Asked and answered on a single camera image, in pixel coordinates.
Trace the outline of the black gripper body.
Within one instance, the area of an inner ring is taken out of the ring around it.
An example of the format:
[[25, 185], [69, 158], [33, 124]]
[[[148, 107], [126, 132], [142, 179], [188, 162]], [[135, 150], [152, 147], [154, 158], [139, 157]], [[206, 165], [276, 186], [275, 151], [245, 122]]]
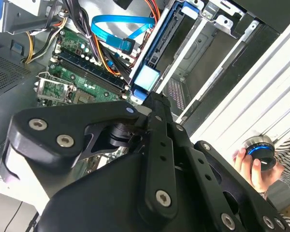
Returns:
[[214, 232], [193, 175], [172, 154], [129, 154], [56, 193], [40, 232]]

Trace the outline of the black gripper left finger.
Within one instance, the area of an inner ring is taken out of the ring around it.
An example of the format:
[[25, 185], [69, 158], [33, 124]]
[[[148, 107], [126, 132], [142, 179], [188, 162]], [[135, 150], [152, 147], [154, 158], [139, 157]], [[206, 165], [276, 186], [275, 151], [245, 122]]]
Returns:
[[15, 114], [10, 123], [7, 182], [49, 200], [63, 188], [124, 155], [172, 154], [163, 95], [142, 105], [125, 101], [41, 107]]

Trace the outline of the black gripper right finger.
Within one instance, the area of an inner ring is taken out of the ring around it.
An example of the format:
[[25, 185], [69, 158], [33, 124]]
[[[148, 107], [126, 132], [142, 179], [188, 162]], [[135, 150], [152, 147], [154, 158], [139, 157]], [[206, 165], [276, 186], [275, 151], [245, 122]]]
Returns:
[[193, 144], [171, 116], [163, 97], [167, 132], [173, 140], [178, 214], [167, 232], [288, 232], [278, 211], [264, 200], [207, 142]]

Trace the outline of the person's hand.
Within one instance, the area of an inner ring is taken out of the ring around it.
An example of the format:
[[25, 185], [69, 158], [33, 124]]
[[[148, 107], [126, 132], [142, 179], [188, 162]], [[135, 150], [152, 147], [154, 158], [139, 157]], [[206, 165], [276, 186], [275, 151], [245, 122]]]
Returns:
[[232, 165], [258, 193], [265, 193], [281, 177], [284, 171], [283, 165], [277, 161], [272, 169], [262, 172], [261, 161], [246, 154], [244, 148], [236, 151]]

